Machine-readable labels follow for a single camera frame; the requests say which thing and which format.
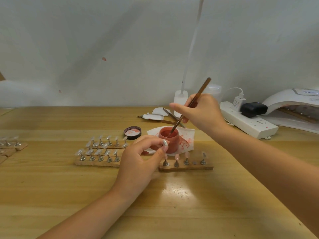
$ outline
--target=hand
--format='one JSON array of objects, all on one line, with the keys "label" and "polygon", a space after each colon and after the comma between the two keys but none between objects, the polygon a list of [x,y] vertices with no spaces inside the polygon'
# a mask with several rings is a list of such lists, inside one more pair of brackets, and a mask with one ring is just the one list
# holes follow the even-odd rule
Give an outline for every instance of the hand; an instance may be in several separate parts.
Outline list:
[{"label": "hand", "polygon": [[187,107],[196,94],[191,95],[185,105],[171,103],[169,106],[185,116],[183,123],[190,120],[198,129],[205,133],[216,132],[227,127],[221,114],[218,101],[210,94],[201,94],[195,108]]},{"label": "hand", "polygon": [[[148,148],[157,151],[150,159],[144,161],[141,154],[147,154],[144,150]],[[152,173],[165,158],[167,149],[168,147],[163,146],[163,139],[157,136],[147,135],[138,138],[123,152],[121,166],[111,190],[124,198],[136,199],[149,184]]]}]

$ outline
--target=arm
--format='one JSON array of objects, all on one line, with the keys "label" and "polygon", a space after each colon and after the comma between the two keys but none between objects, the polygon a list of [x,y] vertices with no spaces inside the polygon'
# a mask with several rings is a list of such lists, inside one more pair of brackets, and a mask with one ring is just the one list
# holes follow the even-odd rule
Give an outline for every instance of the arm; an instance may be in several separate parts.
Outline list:
[{"label": "arm", "polygon": [[203,94],[196,108],[171,104],[230,152],[319,237],[319,168],[229,127],[217,101]]},{"label": "arm", "polygon": [[[163,139],[155,136],[142,136],[136,140],[122,155],[121,167],[111,190],[38,239],[100,239],[150,182],[168,149],[162,144]],[[149,147],[157,152],[144,161],[140,155],[146,154],[144,150]]]}]

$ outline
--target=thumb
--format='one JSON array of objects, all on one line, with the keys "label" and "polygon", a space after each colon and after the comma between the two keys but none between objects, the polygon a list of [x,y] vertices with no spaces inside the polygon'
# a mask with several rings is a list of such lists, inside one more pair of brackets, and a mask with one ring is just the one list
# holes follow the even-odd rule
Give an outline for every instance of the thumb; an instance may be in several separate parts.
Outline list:
[{"label": "thumb", "polygon": [[162,146],[147,161],[149,163],[149,165],[152,167],[152,171],[155,171],[155,169],[159,166],[160,161],[165,159],[165,153],[166,153],[167,149],[168,149],[168,146]]},{"label": "thumb", "polygon": [[177,111],[178,113],[181,113],[187,118],[190,118],[192,108],[189,108],[187,106],[178,104],[178,103],[170,103],[169,106],[174,109],[174,111]]}]

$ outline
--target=forearm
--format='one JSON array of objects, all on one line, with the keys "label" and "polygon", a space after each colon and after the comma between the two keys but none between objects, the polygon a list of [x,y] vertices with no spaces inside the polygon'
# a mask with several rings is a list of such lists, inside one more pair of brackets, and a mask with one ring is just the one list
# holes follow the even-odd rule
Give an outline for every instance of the forearm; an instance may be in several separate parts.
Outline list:
[{"label": "forearm", "polygon": [[116,192],[109,191],[38,239],[100,239],[134,199],[122,198]]},{"label": "forearm", "polygon": [[319,168],[225,127],[208,133],[319,237]]}]

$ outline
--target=right hand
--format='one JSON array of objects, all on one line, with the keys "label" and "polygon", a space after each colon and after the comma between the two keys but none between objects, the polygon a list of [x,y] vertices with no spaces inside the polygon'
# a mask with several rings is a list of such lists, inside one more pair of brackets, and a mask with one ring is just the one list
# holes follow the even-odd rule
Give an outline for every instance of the right hand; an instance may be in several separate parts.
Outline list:
[{"label": "right hand", "polygon": [[177,103],[169,104],[171,108],[185,116],[183,123],[187,123],[190,120],[198,129],[205,133],[209,131],[216,132],[219,129],[227,127],[218,101],[210,94],[201,94],[195,108],[187,107],[195,95],[191,95],[185,105]]}]

